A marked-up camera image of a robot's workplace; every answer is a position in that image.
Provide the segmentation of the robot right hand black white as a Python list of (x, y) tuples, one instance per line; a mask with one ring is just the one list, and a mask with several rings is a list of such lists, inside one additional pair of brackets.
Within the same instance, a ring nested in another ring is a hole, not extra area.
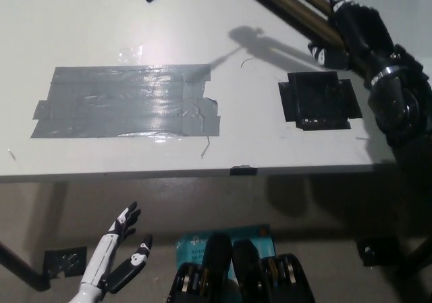
[(399, 65), (395, 44), (379, 12), (354, 0), (328, 0), (329, 23), (341, 36), (339, 49), (315, 41), (308, 44), (313, 58), (331, 70), (356, 70), (371, 79), (385, 68)]

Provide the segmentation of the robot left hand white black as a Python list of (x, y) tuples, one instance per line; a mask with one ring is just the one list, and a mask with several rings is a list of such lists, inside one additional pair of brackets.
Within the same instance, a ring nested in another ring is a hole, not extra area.
[(137, 206), (138, 204), (133, 202), (117, 216), (101, 237), (84, 272), (82, 283), (96, 288), (102, 295), (107, 292), (118, 293), (146, 266), (153, 245), (151, 234), (145, 235), (130, 258), (117, 268), (112, 268), (120, 244), (136, 231), (133, 225), (141, 214)]

